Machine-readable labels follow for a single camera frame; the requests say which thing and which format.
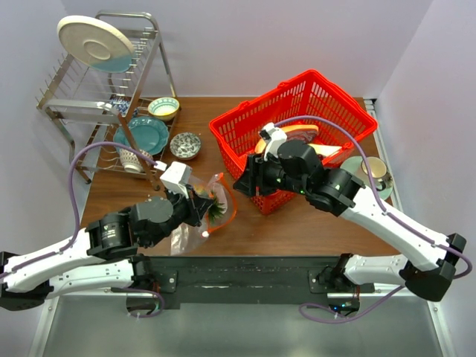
red plastic basket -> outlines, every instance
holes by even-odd
[[[258,132],[265,124],[296,115],[317,115],[330,120],[347,130],[357,141],[377,129],[377,122],[351,96],[319,72],[308,70],[210,122],[210,130],[218,141],[223,161],[231,175],[235,179],[241,176],[246,156],[254,151],[260,140]],[[323,160],[325,166],[338,167],[349,157],[353,145],[337,129],[313,120],[299,120],[289,125],[299,123],[319,126],[315,144],[342,146],[336,154]],[[270,196],[254,197],[253,201],[261,212],[268,214],[294,196],[294,193],[278,191]]]

metal dish rack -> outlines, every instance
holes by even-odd
[[[158,23],[152,15],[104,10],[96,15],[96,19],[105,17],[125,18],[127,21],[135,23],[145,19],[150,22],[152,27],[119,28],[135,48],[135,57],[128,71],[114,74],[96,71],[77,61],[72,55],[63,54],[62,59],[58,60],[58,69],[54,67],[54,76],[50,76],[50,81],[45,81],[46,90],[40,89],[42,96],[41,99],[37,98],[37,108],[51,119],[68,143],[70,162],[73,160],[75,152],[79,151],[77,150],[77,139],[70,133],[71,130],[68,130],[70,123],[94,125],[87,144],[97,141],[112,141],[115,131],[119,126],[122,126],[131,147],[138,149],[127,124],[132,119],[136,108],[139,111],[139,116],[148,115],[147,106],[151,99],[142,98],[141,92],[157,49],[161,52],[172,97],[176,97],[164,43]],[[124,116],[114,107],[115,102],[119,99],[130,102],[129,109]],[[175,118],[166,122],[169,132],[172,131],[178,116],[179,112]],[[155,159],[161,160],[164,151],[165,148],[155,156]],[[146,176],[157,190],[158,178],[155,177],[155,171],[151,170],[144,160],[140,159],[139,161],[144,173],[130,175]],[[91,179],[86,172],[110,170],[125,173],[120,164],[119,155],[112,147],[93,149],[86,153],[77,162],[76,170],[88,183],[91,182]]]

plastic bag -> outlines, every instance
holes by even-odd
[[[223,173],[212,176],[207,184],[192,176],[189,184],[198,194],[212,196],[216,202],[203,217],[201,226],[191,227],[182,223],[172,232],[170,255],[180,255],[198,248],[210,234],[226,226],[237,214],[235,198],[223,178]]]

wooden table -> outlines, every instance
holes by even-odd
[[[232,109],[243,97],[184,97],[180,118],[171,135],[194,132],[202,139],[202,150],[188,164],[193,174],[205,181],[215,173],[225,172],[215,137],[208,123]],[[368,155],[378,156],[373,136],[362,141]],[[164,160],[173,160],[167,153]],[[99,172],[94,176],[83,215],[83,225],[100,219],[108,212],[145,200],[148,195],[160,195],[146,180],[120,173]],[[238,213],[228,226],[214,232],[210,239],[190,255],[339,255],[352,252],[361,255],[395,254],[396,251],[370,232],[344,219],[320,212],[302,197],[296,197],[271,215],[262,215],[250,199],[235,194]],[[167,254],[170,242],[165,239],[154,248],[143,250],[146,255]]]

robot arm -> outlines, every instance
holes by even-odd
[[[248,156],[245,171],[234,189],[248,197],[270,195],[287,190],[304,195],[315,208],[348,219],[374,233],[402,252],[390,257],[361,257],[343,254],[336,267],[316,277],[335,288],[363,283],[390,283],[406,286],[426,300],[440,301],[456,272],[458,257],[438,247],[442,245],[462,252],[466,240],[458,234],[446,236],[413,221],[397,209],[382,202],[384,213],[369,187],[342,169],[324,168],[311,146],[302,141],[286,141],[281,129],[267,124],[260,135],[267,143],[266,156]],[[403,228],[394,219],[421,232],[434,241],[425,242]]]
[[[61,294],[99,287],[148,289],[153,283],[147,257],[139,247],[153,247],[181,223],[192,226],[201,220],[213,199],[200,196],[188,184],[191,168],[173,162],[162,174],[167,198],[108,213],[71,239],[22,256],[1,252],[0,306],[9,310],[35,307]],[[56,254],[43,258],[45,254]]]

